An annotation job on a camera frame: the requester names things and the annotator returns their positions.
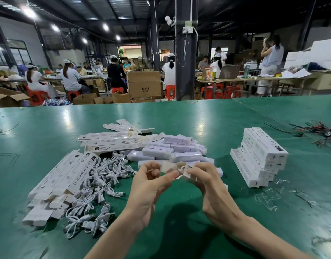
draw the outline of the light blue top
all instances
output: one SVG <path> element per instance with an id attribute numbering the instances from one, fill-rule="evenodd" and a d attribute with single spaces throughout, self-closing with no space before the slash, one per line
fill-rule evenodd
<path id="1" fill-rule="evenodd" d="M 274 45 L 270 49 L 272 49 L 272 52 L 268 56 L 266 56 L 262 61 L 263 67 L 268 67 L 270 65 L 278 66 L 282 63 L 283 55 L 284 55 L 284 47 L 280 45 L 280 48 L 277 50 Z"/>

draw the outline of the green workbench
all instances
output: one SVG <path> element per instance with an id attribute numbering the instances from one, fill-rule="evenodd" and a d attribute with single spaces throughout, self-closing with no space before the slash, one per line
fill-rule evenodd
<path id="1" fill-rule="evenodd" d="M 27 195 L 73 149 L 78 135 L 107 131 L 103 124 L 126 119 L 156 133 L 193 136 L 207 146 L 207 157 L 224 171 L 223 181 L 240 209 L 290 244 L 317 258 L 331 258 L 331 149 L 318 148 L 310 136 L 295 138 L 280 129 L 312 119 L 331 123 L 331 95 L 0 108 L 0 258 L 82 258 L 97 241 L 83 231 L 72 240 L 66 220 L 35 229 L 22 226 Z M 248 188 L 230 157 L 245 127 L 262 127 L 289 153 L 286 169 L 267 188 Z M 123 210 L 132 179 L 121 179 L 106 197 L 117 214 Z M 224 235 L 201 211 L 202 196 L 192 184 L 175 181 L 158 201 L 148 228 L 127 258 L 258 258 Z"/>

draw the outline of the dark ceiling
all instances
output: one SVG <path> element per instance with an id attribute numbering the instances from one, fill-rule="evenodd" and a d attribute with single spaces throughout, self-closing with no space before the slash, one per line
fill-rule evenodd
<path id="1" fill-rule="evenodd" d="M 115 42 L 144 40 L 150 7 L 147 0 L 28 0 L 37 13 L 36 23 L 50 29 L 79 28 L 82 32 Z M 158 6 L 159 37 L 172 38 L 173 28 L 165 16 L 175 14 L 175 0 L 160 0 Z M 305 21 L 311 0 L 199 0 L 198 33 L 201 38 L 229 37 L 240 33 L 261 33 Z M 26 0 L 0 0 L 0 16 L 33 24 L 21 8 Z M 314 19 L 331 18 L 331 0 L 317 0 Z M 110 31 L 103 30 L 106 23 Z"/>

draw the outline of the hand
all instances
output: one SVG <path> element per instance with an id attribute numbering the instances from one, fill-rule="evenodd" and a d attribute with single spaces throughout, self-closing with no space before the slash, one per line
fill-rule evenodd
<path id="1" fill-rule="evenodd" d="M 204 183 L 197 184 L 197 187 L 203 194 L 203 212 L 208 219 L 225 233 L 236 235 L 247 216 L 232 199 L 216 167 L 209 163 L 196 163 L 187 172 Z"/>
<path id="2" fill-rule="evenodd" d="M 136 231 L 148 226 L 159 196 L 179 176 L 179 171 L 161 176 L 159 169 L 156 162 L 145 163 L 133 178 L 131 192 L 122 213 L 135 220 Z"/>

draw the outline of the power outlet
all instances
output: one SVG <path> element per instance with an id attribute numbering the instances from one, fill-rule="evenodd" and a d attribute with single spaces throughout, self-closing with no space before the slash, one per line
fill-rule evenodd
<path id="1" fill-rule="evenodd" d="M 193 33 L 194 32 L 194 27 L 184 27 L 182 28 L 182 33 Z"/>

